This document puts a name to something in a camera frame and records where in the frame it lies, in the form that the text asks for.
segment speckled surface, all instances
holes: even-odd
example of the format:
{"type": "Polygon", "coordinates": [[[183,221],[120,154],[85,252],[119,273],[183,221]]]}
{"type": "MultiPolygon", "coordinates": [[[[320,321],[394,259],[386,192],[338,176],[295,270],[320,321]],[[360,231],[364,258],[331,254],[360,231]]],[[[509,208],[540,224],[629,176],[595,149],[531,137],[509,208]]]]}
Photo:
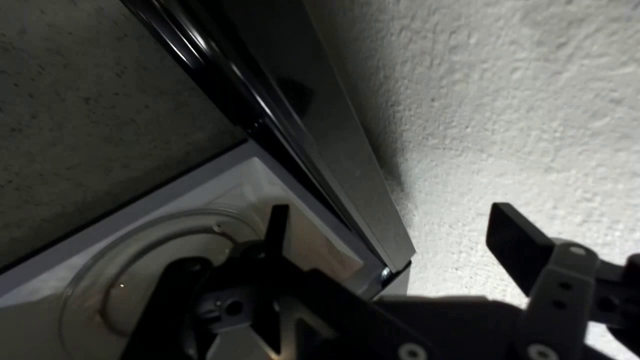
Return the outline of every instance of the speckled surface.
{"type": "Polygon", "coordinates": [[[411,293],[524,304],[484,246],[498,200],[609,261],[640,252],[638,1],[308,6],[415,242],[411,293]]]}
{"type": "Polygon", "coordinates": [[[118,1],[0,3],[0,265],[243,136],[118,1]]]}

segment textured white wall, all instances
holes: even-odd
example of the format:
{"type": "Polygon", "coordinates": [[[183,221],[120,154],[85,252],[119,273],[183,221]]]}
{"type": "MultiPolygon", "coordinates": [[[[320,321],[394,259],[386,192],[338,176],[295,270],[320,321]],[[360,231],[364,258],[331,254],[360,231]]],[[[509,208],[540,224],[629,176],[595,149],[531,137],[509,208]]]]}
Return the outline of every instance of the textured white wall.
{"type": "Polygon", "coordinates": [[[640,251],[640,2],[307,5],[416,244],[411,293],[525,304],[484,246],[494,201],[606,260],[640,251]]]}

